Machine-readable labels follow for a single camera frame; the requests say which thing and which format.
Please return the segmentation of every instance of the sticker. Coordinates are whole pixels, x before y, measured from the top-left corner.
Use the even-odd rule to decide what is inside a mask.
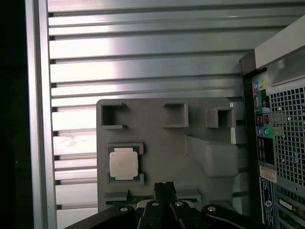
[[[259,89],[259,82],[255,81],[254,84],[253,84],[253,91],[258,92],[258,89]]]
[[[270,108],[269,107],[263,107],[263,113],[270,113]]]
[[[259,173],[262,178],[270,180],[273,183],[277,182],[276,171],[264,166],[259,166]]]
[[[260,91],[266,89],[265,81],[264,80],[259,80],[258,81],[258,88]]]
[[[288,204],[281,199],[279,200],[279,204],[292,211],[292,205],[291,204]]]
[[[260,188],[263,223],[273,228],[275,225],[275,217],[273,209],[272,183],[269,180],[260,177]]]
[[[259,93],[254,93],[253,104],[255,112],[261,113],[261,97]]]
[[[257,138],[258,160],[274,165],[274,151],[272,138]]]

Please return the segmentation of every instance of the label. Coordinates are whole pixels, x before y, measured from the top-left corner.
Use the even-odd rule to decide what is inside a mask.
[[[269,180],[260,177],[260,187],[261,187],[263,223],[270,227],[274,227],[275,216],[273,209],[272,183]]]
[[[264,80],[259,80],[258,81],[258,87],[259,87],[260,91],[265,90],[266,89],[265,81]]]
[[[259,90],[259,82],[255,81],[253,83],[253,92],[258,92],[258,90]]]
[[[277,182],[276,171],[264,166],[259,166],[259,173],[262,178],[270,180],[273,183]]]
[[[269,107],[262,107],[263,113],[270,113],[270,108]]]
[[[257,138],[258,159],[260,161],[275,164],[273,152],[273,140],[271,138],[264,138],[263,136]]]
[[[292,211],[292,205],[291,204],[288,204],[288,203],[286,203],[285,201],[283,201],[281,199],[279,201],[279,204]]]

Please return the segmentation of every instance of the screw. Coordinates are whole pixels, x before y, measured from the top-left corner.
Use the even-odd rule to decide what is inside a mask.
[[[175,203],[175,205],[176,205],[176,206],[182,206],[182,205],[183,205],[183,203],[182,203],[182,202],[180,202],[180,201],[178,201],[178,202],[176,202],[176,203]]]
[[[210,206],[210,207],[208,207],[208,211],[210,211],[210,212],[214,212],[214,211],[216,211],[216,208],[215,208],[215,207]]]
[[[121,208],[120,211],[128,211],[128,208]]]

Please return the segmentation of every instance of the metal panel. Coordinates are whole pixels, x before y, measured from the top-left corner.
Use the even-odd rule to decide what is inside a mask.
[[[239,214],[250,215],[250,198],[248,196],[233,198],[232,206]]]
[[[95,110],[76,110],[53,113],[53,130],[78,130],[96,127]]]
[[[46,172],[61,184],[56,186],[58,226],[95,213],[98,100],[226,96],[243,120],[238,60],[299,18],[304,2],[49,0],[51,39],[42,39],[52,61],[50,77],[44,65],[42,80],[53,113],[44,132],[54,133],[48,162],[56,160]],[[42,27],[45,36],[48,25]],[[233,144],[245,143],[243,128],[232,129]],[[49,146],[46,152],[52,152]],[[51,220],[49,228],[55,224]]]
[[[74,169],[85,167],[96,167],[96,158],[81,160],[59,160],[55,161],[55,169]]]
[[[231,144],[245,144],[246,140],[246,128],[244,125],[237,125],[231,128]]]
[[[96,203],[97,206],[97,184],[57,185],[56,203],[58,205]]]
[[[58,229],[63,229],[96,214],[97,208],[79,208],[79,209],[64,209],[57,211],[57,226]]]
[[[244,103],[243,101],[230,102],[230,107],[235,109],[236,120],[244,120]]]
[[[96,177],[96,168],[55,171],[55,180],[80,180]]]
[[[173,81],[172,78],[156,78],[150,80],[115,81],[115,83],[99,83],[91,85],[72,85],[52,88],[53,98],[72,97],[82,95],[145,93],[162,91],[199,90],[205,88],[234,88],[240,85],[240,77],[228,76],[198,76],[181,77]]]
[[[244,171],[245,169],[247,169],[249,156],[246,146],[238,148],[238,161],[240,171]]]
[[[263,68],[267,64],[304,47],[305,16],[255,48],[256,68]]]
[[[96,133],[89,133],[87,135],[73,133],[72,136],[54,137],[54,155],[68,156],[96,153]]]
[[[34,228],[56,228],[46,0],[26,1]]]
[[[249,191],[249,174],[240,173],[234,177],[233,193]]]
[[[150,58],[51,65],[51,82],[147,79],[176,76],[238,74],[244,53],[177,58]]]
[[[295,220],[297,223],[299,223],[300,225],[302,225],[303,227],[305,227],[305,221],[301,218],[299,218],[298,216],[296,216],[295,214],[293,214],[291,211],[287,210],[286,208],[282,207],[279,204],[276,204],[276,207],[281,210],[282,212],[284,212],[287,216],[289,216],[290,218],[292,218],[293,220]]]
[[[262,30],[260,38],[266,40],[277,31]],[[256,31],[224,31],[50,41],[50,58],[247,51],[260,44],[256,34]]]
[[[303,205],[302,203],[300,203],[300,202],[298,202],[298,201],[296,201],[294,199],[291,199],[290,197],[288,197],[288,196],[286,196],[286,195],[284,195],[284,194],[282,194],[280,192],[277,192],[276,196],[278,198],[281,198],[281,199],[287,201],[288,203],[292,204],[293,206],[295,206],[297,208],[300,208],[301,210],[305,210],[305,205]]]
[[[231,88],[207,88],[205,90],[189,90],[189,91],[166,91],[166,92],[140,92],[134,94],[116,94],[116,95],[103,95],[94,97],[71,97],[71,98],[56,98],[52,99],[53,107],[65,106],[80,106],[80,105],[94,105],[100,99],[131,99],[131,98],[194,98],[194,97],[240,97],[241,85],[237,84]]]
[[[191,6],[236,6],[246,4],[291,3],[288,0],[193,0],[191,3],[185,0],[49,0],[49,12],[76,11],[76,10],[117,10],[132,8],[155,7],[191,7]]]
[[[284,227],[286,227],[287,229],[295,229],[293,226],[291,226],[290,224],[286,223],[284,220],[282,220],[281,218],[278,219],[280,224],[282,224]]]

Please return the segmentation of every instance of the metal frame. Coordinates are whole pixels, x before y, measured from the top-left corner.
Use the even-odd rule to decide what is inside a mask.
[[[254,49],[257,69],[305,47],[305,16]]]
[[[34,228],[55,229],[56,202],[46,0],[26,0]]]

